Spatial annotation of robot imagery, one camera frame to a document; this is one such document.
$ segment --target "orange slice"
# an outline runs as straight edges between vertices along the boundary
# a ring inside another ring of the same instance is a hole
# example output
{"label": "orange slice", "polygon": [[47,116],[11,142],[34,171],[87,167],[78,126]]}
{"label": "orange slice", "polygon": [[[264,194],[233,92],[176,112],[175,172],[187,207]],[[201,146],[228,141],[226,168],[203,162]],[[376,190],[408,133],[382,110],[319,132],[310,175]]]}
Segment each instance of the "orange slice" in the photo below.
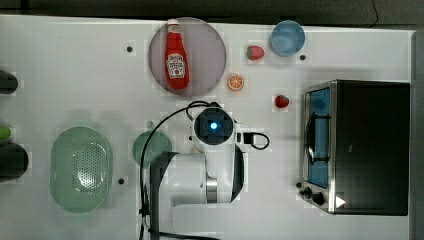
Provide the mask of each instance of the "orange slice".
{"label": "orange slice", "polygon": [[238,74],[232,74],[228,79],[228,88],[238,91],[244,86],[244,78]]}

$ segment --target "black cable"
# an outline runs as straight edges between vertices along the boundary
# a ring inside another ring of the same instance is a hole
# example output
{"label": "black cable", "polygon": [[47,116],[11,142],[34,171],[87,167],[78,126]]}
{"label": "black cable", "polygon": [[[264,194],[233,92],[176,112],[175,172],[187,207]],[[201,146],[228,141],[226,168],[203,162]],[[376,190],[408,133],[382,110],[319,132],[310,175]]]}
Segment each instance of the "black cable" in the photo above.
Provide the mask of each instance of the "black cable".
{"label": "black cable", "polygon": [[267,143],[265,144],[265,146],[264,147],[258,147],[258,146],[256,146],[255,144],[250,144],[253,148],[256,148],[256,149],[258,149],[258,150],[265,150],[268,146],[269,146],[269,137],[267,136],[267,135],[265,135],[265,134],[263,134],[263,133],[258,133],[258,132],[251,132],[251,134],[253,134],[253,136],[254,135],[259,135],[259,136],[262,136],[262,137],[264,137],[265,139],[266,139],[266,141],[267,141]]}
{"label": "black cable", "polygon": [[[175,116],[176,114],[182,112],[182,111],[188,111],[188,109],[190,108],[195,108],[195,107],[207,107],[209,105],[209,103],[204,102],[204,101],[194,101],[192,103],[190,103],[187,107],[185,108],[181,108],[173,113],[171,113],[170,115],[168,115],[166,118],[164,118],[162,121],[160,121],[160,123],[152,130],[152,132],[150,133],[149,137],[146,140],[146,143],[144,144],[143,147],[143,152],[141,154],[141,161],[140,161],[140,196],[141,196],[141,209],[139,211],[139,214],[141,214],[142,218],[144,218],[146,215],[149,215],[149,206],[148,204],[145,203],[145,199],[144,199],[144,187],[143,187],[143,165],[144,165],[144,155],[146,153],[146,149],[147,149],[147,145],[149,144],[150,139],[153,137],[154,133],[156,132],[156,130],[164,123],[166,122],[168,119],[170,119],[171,117]],[[142,223],[140,226],[140,237],[139,239],[143,239],[143,233],[144,233],[144,219],[142,219]],[[162,234],[171,234],[171,233],[163,233],[163,232],[154,232],[152,230],[149,229],[149,232],[153,232],[154,234],[159,234],[160,236],[165,236]],[[197,238],[186,238],[186,239],[212,239],[212,240],[217,240],[215,238],[203,238],[203,237],[197,237]]]}
{"label": "black cable", "polygon": [[190,236],[190,235],[156,232],[156,231],[153,231],[151,229],[149,229],[149,233],[152,234],[152,235],[155,235],[155,236],[171,237],[171,238],[177,238],[177,239],[219,240],[218,238],[213,238],[213,237],[200,237],[200,236]]}
{"label": "black cable", "polygon": [[377,12],[377,8],[375,8],[374,0],[371,0],[371,2],[372,2],[372,6],[373,6],[373,8],[374,8],[374,12],[375,12],[376,20],[375,20],[375,22],[374,22],[374,23],[370,26],[370,28],[374,27],[374,26],[375,26],[375,24],[377,24],[377,22],[378,22],[378,12]]}
{"label": "black cable", "polygon": [[187,117],[188,117],[188,119],[190,119],[190,121],[193,121],[193,117],[191,116],[191,114],[190,113],[188,113],[188,109],[190,108],[190,106],[192,106],[193,104],[195,104],[195,103],[203,103],[203,104],[206,104],[206,106],[209,106],[209,103],[208,102],[205,102],[205,101],[193,101],[193,102],[191,102],[187,107],[186,107],[186,115],[187,115]]}

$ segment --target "blue light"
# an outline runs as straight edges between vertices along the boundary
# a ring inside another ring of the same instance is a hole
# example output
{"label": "blue light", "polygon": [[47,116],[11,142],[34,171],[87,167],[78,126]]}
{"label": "blue light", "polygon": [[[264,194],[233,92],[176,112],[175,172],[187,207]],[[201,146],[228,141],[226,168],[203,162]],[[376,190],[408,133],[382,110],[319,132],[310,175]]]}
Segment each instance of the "blue light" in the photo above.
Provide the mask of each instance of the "blue light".
{"label": "blue light", "polygon": [[217,127],[218,127],[218,124],[216,124],[216,123],[211,123],[211,128],[212,128],[212,129],[214,129],[214,130],[215,130]]}

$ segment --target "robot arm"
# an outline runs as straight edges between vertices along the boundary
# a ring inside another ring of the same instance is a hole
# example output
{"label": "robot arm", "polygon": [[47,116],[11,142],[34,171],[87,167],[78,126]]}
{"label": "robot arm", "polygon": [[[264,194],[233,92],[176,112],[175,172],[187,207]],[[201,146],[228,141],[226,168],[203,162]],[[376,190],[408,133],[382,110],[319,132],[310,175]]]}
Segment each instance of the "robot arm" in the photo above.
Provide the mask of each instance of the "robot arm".
{"label": "robot arm", "polygon": [[149,167],[153,232],[174,232],[174,206],[230,203],[243,188],[243,153],[250,151],[253,143],[250,127],[236,123],[218,105],[200,112],[191,130],[192,141],[201,153],[164,152]]}

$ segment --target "silver oven frame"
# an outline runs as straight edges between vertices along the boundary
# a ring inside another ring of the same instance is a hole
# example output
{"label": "silver oven frame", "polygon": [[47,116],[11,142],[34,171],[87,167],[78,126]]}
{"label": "silver oven frame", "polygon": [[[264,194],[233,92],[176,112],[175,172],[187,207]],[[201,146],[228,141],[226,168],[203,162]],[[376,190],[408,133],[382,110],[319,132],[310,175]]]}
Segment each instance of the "silver oven frame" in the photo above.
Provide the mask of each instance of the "silver oven frame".
{"label": "silver oven frame", "polygon": [[[317,90],[330,88],[330,127],[329,127],[329,160],[328,160],[328,189],[319,187],[307,181],[308,179],[308,156],[306,155],[306,124],[308,123],[309,110],[310,110],[310,95],[308,93],[314,92]],[[303,138],[302,138],[302,164],[303,164],[303,184],[302,188],[309,187],[313,193],[321,192],[324,196],[324,204],[318,205],[312,199],[306,199],[305,196],[302,196],[302,199],[313,204],[317,208],[320,208],[328,213],[334,213],[336,207],[336,189],[335,189],[335,159],[336,159],[336,119],[337,119],[337,81],[331,81],[322,83],[313,87],[306,88],[304,90],[304,112],[303,112]]]}

